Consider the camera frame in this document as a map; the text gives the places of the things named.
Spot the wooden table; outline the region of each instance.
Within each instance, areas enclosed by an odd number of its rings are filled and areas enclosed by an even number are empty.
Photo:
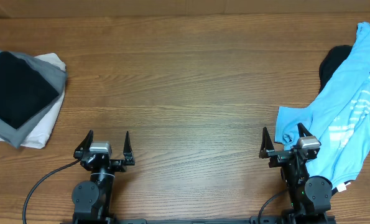
[[[55,52],[69,74],[45,149],[0,142],[0,224],[21,223],[29,190],[74,160],[89,129],[111,142],[114,158],[131,133],[137,163],[116,178],[119,218],[257,215],[284,188],[279,169],[258,158],[262,128],[273,136],[280,105],[313,101],[321,61],[353,44],[361,21],[370,13],[0,20],[0,49]],[[72,190],[89,176],[77,165],[47,179],[28,223],[69,220]],[[277,199],[265,214],[288,206]],[[329,214],[370,223],[370,153]]]

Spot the stack of folded clothes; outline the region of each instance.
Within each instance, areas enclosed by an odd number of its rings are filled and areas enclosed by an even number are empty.
[[[0,141],[41,149],[65,95],[66,65],[56,54],[0,51]]]

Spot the wire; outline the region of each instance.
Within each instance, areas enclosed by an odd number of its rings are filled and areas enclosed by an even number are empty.
[[[265,204],[261,207],[259,213],[258,213],[258,224],[261,224],[261,217],[262,217],[262,212],[264,211],[265,207],[271,203],[271,201],[275,200],[277,197],[280,197],[281,195],[285,194],[287,192],[288,189],[285,189],[275,195],[273,195],[273,197],[271,197],[269,200],[267,200],[265,202]]]
[[[27,204],[29,203],[29,200],[30,200],[30,197],[31,195],[33,194],[33,192],[35,191],[35,189],[48,177],[50,177],[52,174],[56,174],[57,172],[61,171],[61,170],[64,170],[66,169],[67,167],[71,167],[72,165],[76,164],[77,162],[79,162],[80,160],[77,160],[77,161],[74,161],[72,162],[71,164],[67,164],[59,169],[55,169],[54,171],[50,172],[49,174],[45,175],[43,178],[41,178],[35,185],[34,187],[31,189],[31,191],[29,192],[27,198],[25,199],[25,202],[24,202],[24,205],[23,205],[23,214],[22,214],[22,219],[23,219],[23,224],[27,224],[26,220],[25,220],[25,211],[27,209]]]

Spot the blue t-shirt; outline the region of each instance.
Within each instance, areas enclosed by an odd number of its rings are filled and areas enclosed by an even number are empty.
[[[306,108],[280,107],[275,141],[290,149],[303,125],[321,142],[310,176],[326,177],[335,188],[355,180],[370,151],[370,24],[358,24],[356,42],[323,91]]]

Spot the black mount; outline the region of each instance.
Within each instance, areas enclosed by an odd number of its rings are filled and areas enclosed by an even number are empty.
[[[109,142],[93,142],[89,131],[83,142],[75,149],[74,158],[81,166],[91,171],[91,179],[79,183],[73,190],[75,204],[73,221],[68,224],[335,224],[335,217],[328,217],[331,208],[332,184],[324,177],[309,177],[306,163],[317,157],[320,142],[302,125],[298,124],[300,138],[288,151],[275,151],[267,128],[262,132],[260,158],[269,158],[269,167],[281,167],[282,179],[287,185],[292,209],[284,210],[281,216],[251,217],[248,219],[215,220],[162,220],[147,221],[117,220],[110,214],[110,198],[114,173],[125,172],[126,166],[135,165],[129,142],[129,133],[124,143],[124,159],[110,159]]]

